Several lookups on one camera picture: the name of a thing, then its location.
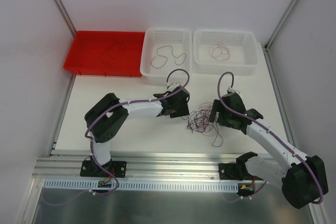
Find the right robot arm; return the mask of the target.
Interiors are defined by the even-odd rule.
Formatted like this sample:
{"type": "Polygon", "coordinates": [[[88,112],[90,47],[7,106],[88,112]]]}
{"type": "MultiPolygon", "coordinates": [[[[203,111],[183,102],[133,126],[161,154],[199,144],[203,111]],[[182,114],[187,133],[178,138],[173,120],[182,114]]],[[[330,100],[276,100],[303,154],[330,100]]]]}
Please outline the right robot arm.
{"type": "Polygon", "coordinates": [[[281,189],[293,207],[300,209],[310,203],[319,204],[328,193],[323,160],[308,156],[282,140],[255,109],[246,109],[236,92],[215,99],[209,116],[211,123],[241,131],[261,145],[277,162],[272,164],[254,152],[236,158],[224,169],[224,176],[244,180],[255,176],[281,189]]]}

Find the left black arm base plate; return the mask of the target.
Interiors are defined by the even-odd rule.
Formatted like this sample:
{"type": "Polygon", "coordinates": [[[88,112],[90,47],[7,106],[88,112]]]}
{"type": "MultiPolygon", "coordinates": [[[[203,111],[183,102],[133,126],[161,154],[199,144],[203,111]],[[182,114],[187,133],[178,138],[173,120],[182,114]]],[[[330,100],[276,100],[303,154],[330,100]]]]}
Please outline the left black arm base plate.
{"type": "MultiPolygon", "coordinates": [[[[127,170],[127,162],[125,161],[109,161],[102,166],[116,178],[125,178],[127,170]]],[[[93,160],[84,160],[80,170],[81,177],[108,177],[109,175],[103,171],[93,160]]]]}

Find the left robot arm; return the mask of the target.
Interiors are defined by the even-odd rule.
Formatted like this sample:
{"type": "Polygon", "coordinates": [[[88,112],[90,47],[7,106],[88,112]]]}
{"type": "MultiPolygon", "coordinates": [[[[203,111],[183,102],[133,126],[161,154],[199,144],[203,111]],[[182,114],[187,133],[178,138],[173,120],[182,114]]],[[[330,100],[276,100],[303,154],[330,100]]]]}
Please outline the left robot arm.
{"type": "Polygon", "coordinates": [[[94,156],[92,170],[98,176],[109,173],[111,155],[108,146],[127,119],[187,116],[190,114],[189,99],[190,93],[182,86],[137,100],[120,99],[114,93],[106,94],[84,117],[87,125],[85,137],[91,141],[94,156]]]}

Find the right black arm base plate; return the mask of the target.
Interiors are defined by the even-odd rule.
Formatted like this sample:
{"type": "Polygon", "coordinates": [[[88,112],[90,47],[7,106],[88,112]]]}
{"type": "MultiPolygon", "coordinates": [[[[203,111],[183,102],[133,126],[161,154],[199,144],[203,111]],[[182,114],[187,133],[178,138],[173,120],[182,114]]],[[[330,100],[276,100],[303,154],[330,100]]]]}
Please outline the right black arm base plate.
{"type": "Polygon", "coordinates": [[[236,164],[234,163],[219,163],[218,174],[220,180],[239,180],[236,164]]]}

